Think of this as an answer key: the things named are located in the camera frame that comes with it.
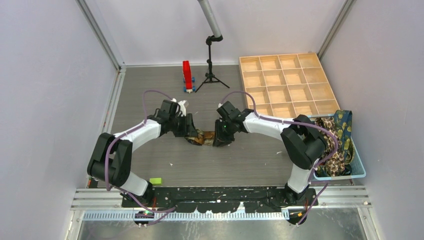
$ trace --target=black tripod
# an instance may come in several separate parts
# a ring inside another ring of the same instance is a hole
[[[206,39],[206,44],[209,48],[209,59],[206,61],[209,65],[209,72],[207,72],[204,75],[206,77],[206,79],[200,84],[198,89],[196,89],[196,91],[195,91],[196,93],[200,90],[200,88],[203,86],[203,84],[222,83],[227,88],[230,88],[227,84],[223,83],[221,80],[219,80],[217,77],[215,77],[215,74],[212,73],[211,45],[212,45],[212,42],[219,42],[222,39],[223,39],[222,35],[220,37],[214,37],[212,35],[212,36],[208,36],[207,39]]]

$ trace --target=metal floor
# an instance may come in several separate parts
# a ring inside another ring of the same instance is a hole
[[[195,86],[204,80],[207,66],[192,66]],[[142,94],[145,90],[163,91],[173,98],[188,100],[188,112],[193,113],[194,125],[213,131],[218,103],[231,91],[242,90],[238,65],[213,67],[220,83],[204,84],[197,93],[183,92],[183,72],[180,66],[127,68],[114,117],[112,133],[121,132],[140,123],[144,118]],[[160,108],[160,94],[146,95],[148,114]],[[233,94],[229,100],[243,110],[244,97]],[[162,178],[163,186],[282,186],[290,177],[292,163],[281,141],[254,134],[236,133],[229,146],[211,147],[189,144],[172,133],[152,140],[132,155],[131,170],[144,179]]]
[[[366,240],[356,208],[313,209],[299,228],[285,220],[164,221],[147,228],[134,222],[84,221],[79,240]]]

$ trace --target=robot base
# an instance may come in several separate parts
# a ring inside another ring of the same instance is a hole
[[[295,207],[289,213],[305,212],[306,204],[312,203],[315,189],[307,188],[300,199],[289,203],[287,191],[275,186],[254,187],[156,187],[152,188],[156,197],[156,207],[160,210],[176,207],[177,213],[235,212],[241,202],[246,213],[278,213],[284,207]],[[138,208],[132,199],[122,200],[123,208]]]

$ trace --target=wooden compartment tray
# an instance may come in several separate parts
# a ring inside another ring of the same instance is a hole
[[[315,53],[243,56],[239,63],[244,90],[254,97],[260,114],[315,117],[340,109]],[[253,108],[249,97],[246,105]]]

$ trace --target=red block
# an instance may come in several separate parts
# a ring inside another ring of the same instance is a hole
[[[185,88],[191,90],[192,87],[192,71],[190,70],[189,61],[182,61],[182,73],[185,79]]]

